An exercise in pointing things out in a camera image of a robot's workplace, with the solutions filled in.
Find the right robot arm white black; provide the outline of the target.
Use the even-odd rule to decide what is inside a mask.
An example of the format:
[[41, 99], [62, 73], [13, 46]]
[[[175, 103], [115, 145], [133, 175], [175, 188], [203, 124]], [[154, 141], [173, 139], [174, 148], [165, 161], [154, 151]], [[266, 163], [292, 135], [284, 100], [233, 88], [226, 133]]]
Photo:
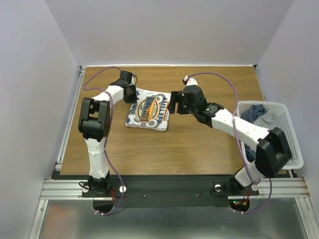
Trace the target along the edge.
[[235, 137], [256, 152], [256, 159], [245, 163], [230, 178], [229, 188], [233, 194], [241, 194], [262, 178], [274, 178], [292, 158], [288, 141], [280, 128], [267, 129], [234, 116], [222, 105], [209, 103], [197, 85], [173, 91], [168, 110], [171, 114], [191, 114], [199, 123]]

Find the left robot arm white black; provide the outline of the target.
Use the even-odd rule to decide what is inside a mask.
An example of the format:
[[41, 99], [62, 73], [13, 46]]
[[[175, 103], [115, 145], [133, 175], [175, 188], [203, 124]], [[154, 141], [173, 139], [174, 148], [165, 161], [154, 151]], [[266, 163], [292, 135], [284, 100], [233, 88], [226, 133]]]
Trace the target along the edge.
[[113, 190], [110, 183], [106, 143], [109, 136], [114, 104], [123, 100], [137, 102], [137, 77], [128, 71], [121, 71], [119, 79], [107, 89], [92, 98], [84, 98], [78, 122], [79, 132], [85, 140], [89, 155], [89, 176], [80, 182], [83, 197], [107, 197]]

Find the white graphic tank top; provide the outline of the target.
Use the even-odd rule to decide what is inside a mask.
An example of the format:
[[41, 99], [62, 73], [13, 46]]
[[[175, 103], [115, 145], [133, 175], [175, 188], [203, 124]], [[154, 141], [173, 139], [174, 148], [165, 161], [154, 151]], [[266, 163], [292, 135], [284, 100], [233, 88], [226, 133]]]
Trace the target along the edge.
[[171, 94], [137, 88], [137, 97], [128, 111], [125, 126], [166, 131]]

